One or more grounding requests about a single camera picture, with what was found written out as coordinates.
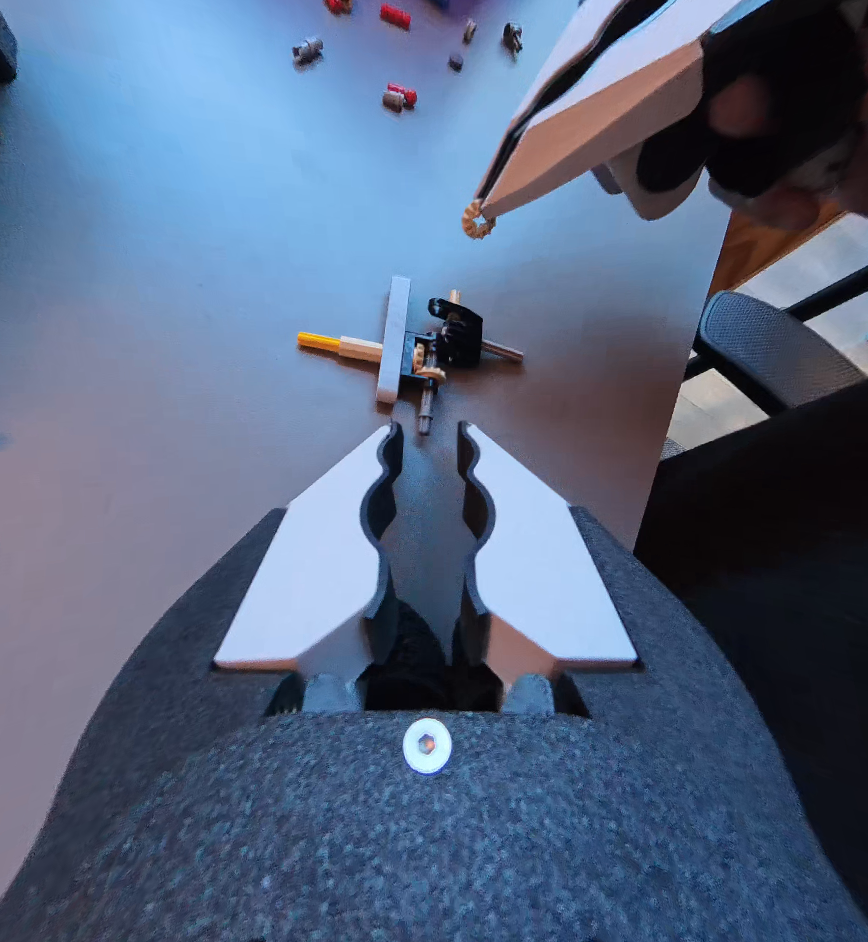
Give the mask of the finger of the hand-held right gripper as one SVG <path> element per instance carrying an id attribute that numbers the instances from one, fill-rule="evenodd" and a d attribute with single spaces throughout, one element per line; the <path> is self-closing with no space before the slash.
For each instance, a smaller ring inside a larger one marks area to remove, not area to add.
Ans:
<path id="1" fill-rule="evenodd" d="M 549 117 L 536 119 L 483 203 L 487 218 L 527 206 L 605 168 L 636 214 L 660 219 L 693 192 L 704 159 L 666 192 L 639 181 L 643 144 L 694 112 L 703 92 L 703 41 L 737 2 L 670 1 L 662 15 L 608 48 Z"/>
<path id="2" fill-rule="evenodd" d="M 475 199 L 488 201 L 536 119 L 549 117 L 552 106 L 581 82 L 608 48 L 670 6 L 669 1 L 581 2 L 514 112 L 477 186 Z"/>

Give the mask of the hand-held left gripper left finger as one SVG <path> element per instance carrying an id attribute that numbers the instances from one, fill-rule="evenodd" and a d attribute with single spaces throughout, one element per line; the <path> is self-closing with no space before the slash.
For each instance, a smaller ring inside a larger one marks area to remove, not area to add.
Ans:
<path id="1" fill-rule="evenodd" d="M 392 421 L 289 502 L 216 668 L 360 677 L 388 660 L 399 603 L 380 538 L 396 514 L 403 452 Z"/>

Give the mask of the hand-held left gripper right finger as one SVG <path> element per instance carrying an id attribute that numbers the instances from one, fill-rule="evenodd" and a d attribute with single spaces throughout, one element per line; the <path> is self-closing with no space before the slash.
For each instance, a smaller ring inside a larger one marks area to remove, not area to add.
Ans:
<path id="1" fill-rule="evenodd" d="M 637 666 L 569 502 L 468 421 L 458 424 L 457 467 L 475 538 L 459 615 L 468 662 L 503 684 Z"/>

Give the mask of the small lego gear assembly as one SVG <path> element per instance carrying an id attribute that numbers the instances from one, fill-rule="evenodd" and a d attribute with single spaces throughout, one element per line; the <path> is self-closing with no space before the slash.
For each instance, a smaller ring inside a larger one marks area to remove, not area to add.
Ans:
<path id="1" fill-rule="evenodd" d="M 446 383 L 449 370 L 475 369 L 484 354 L 520 365 L 524 353 L 488 339 L 484 335 L 484 320 L 461 303 L 457 290 L 451 290 L 447 299 L 428 300 L 428 315 L 439 323 L 434 331 L 410 331 L 407 328 L 410 290 L 409 279 L 392 278 L 380 342 L 301 332 L 297 335 L 297 345 L 376 366 L 375 398 L 384 406 L 397 401 L 404 383 L 414 383 L 421 391 L 417 431 L 421 437 L 426 437 L 433 423 L 436 396 L 440 386 Z"/>

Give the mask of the black mesh office chair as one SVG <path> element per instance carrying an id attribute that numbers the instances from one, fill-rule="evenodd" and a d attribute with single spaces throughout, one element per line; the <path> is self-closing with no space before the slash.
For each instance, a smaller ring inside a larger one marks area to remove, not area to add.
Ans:
<path id="1" fill-rule="evenodd" d="M 866 374 L 786 310 L 722 291 L 708 300 L 684 380 L 716 371 L 768 417 L 866 380 Z"/>

